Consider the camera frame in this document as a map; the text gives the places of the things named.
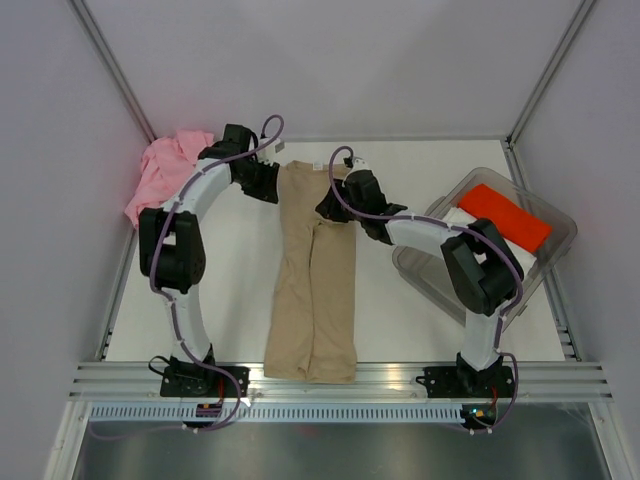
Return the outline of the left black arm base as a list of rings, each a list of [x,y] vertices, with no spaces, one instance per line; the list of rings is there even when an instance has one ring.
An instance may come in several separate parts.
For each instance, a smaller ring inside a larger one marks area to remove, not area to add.
[[[160,396],[166,398],[236,399],[247,396],[250,369],[218,366],[212,371],[174,357],[154,356],[147,368],[161,377]]]

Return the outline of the white t shirt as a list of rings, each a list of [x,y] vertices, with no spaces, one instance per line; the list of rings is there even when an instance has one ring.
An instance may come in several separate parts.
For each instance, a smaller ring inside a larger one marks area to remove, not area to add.
[[[461,208],[451,207],[445,214],[443,220],[446,223],[468,225],[475,222],[477,218]],[[508,239],[506,239],[506,244],[520,264],[524,276],[527,276],[536,262],[535,256]]]

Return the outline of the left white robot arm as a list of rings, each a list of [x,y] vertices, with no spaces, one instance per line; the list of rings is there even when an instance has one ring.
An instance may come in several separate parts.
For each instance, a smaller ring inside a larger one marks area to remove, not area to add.
[[[174,338],[169,363],[189,365],[183,383],[198,396],[216,389],[220,371],[200,304],[199,284],[207,266],[200,221],[233,184],[256,200],[278,202],[275,156],[284,148],[284,119],[274,114],[266,120],[274,121],[279,126],[271,136],[266,126],[256,133],[226,125],[222,138],[199,153],[193,173],[177,192],[139,216],[140,271],[167,311]]]

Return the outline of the beige t shirt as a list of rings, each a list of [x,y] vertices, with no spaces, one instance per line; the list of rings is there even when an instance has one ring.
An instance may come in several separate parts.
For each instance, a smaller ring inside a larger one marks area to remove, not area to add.
[[[322,384],[354,381],[356,232],[321,217],[330,190],[324,164],[292,161],[278,174],[283,256],[273,295],[264,373]]]

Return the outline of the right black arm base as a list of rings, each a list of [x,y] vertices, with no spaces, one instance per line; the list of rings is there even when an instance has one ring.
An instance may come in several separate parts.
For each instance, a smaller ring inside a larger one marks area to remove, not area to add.
[[[476,372],[457,366],[425,367],[415,377],[430,399],[493,399],[511,398],[515,393],[515,378],[509,366],[498,366]]]

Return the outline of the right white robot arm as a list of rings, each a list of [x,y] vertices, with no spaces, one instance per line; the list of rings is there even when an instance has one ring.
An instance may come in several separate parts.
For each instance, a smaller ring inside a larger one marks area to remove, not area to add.
[[[419,250],[444,262],[454,292],[465,307],[465,336],[456,358],[459,388],[478,395],[502,367],[498,352],[503,317],[522,295],[523,270],[495,224],[480,218],[468,225],[414,215],[387,201],[372,171],[329,176],[329,191],[316,206],[321,217],[359,223],[386,245]]]

